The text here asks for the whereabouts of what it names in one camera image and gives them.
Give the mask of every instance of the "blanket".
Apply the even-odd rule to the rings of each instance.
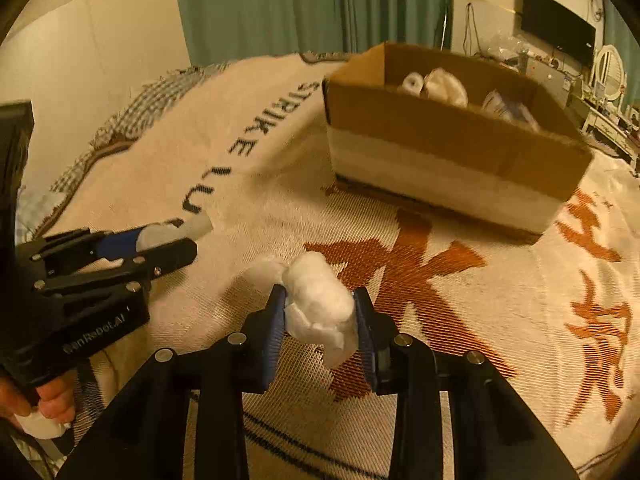
[[[598,478],[640,416],[640,189],[629,167],[596,152],[532,246],[346,193],[334,183],[320,89],[337,66],[298,55],[236,62],[85,177],[52,232],[203,210],[214,226],[194,264],[154,282],[148,325],[95,364],[98,379],[115,377],[105,402],[154,349],[206,348],[262,308],[243,277],[256,258],[319,251],[402,332],[489,356],[578,473]],[[395,406],[369,391],[357,355],[327,370],[321,349],[287,337],[269,391],[244,397],[250,474],[384,479]],[[196,410],[194,400],[185,478]],[[443,427],[452,478],[446,417]]]

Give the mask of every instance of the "green curtain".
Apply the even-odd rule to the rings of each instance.
[[[385,40],[449,48],[451,1],[178,0],[178,5],[191,62],[208,65],[305,50],[363,52]]]
[[[604,44],[616,47],[626,72],[626,95],[622,111],[640,99],[640,46],[610,0],[604,0]]]

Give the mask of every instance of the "finger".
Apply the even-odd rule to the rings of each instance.
[[[74,418],[76,418],[76,409],[73,406],[71,406],[68,410],[66,410],[65,413],[54,417],[52,420],[54,422],[59,422],[60,424],[66,424],[68,422],[73,421]]]
[[[62,377],[53,379],[44,386],[36,388],[36,391],[42,400],[52,400],[66,392],[69,389],[73,389],[74,382],[76,380],[76,371],[69,370]]]
[[[0,406],[16,415],[27,416],[31,413],[27,399],[10,380],[4,378],[0,378]]]
[[[38,403],[38,409],[40,413],[46,418],[55,418],[62,415],[69,408],[74,406],[74,392],[73,390],[67,390],[62,392],[55,399],[40,400]]]

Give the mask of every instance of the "cardboard box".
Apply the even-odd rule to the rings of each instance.
[[[409,73],[438,67],[465,86],[467,108],[398,89]],[[482,110],[493,90],[523,103],[541,131]],[[451,52],[379,44],[332,73],[322,91],[339,182],[448,208],[529,242],[574,193],[593,156],[538,83]]]

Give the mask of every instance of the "wall-mounted television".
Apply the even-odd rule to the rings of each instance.
[[[523,0],[521,28],[591,67],[596,29],[555,0]]]

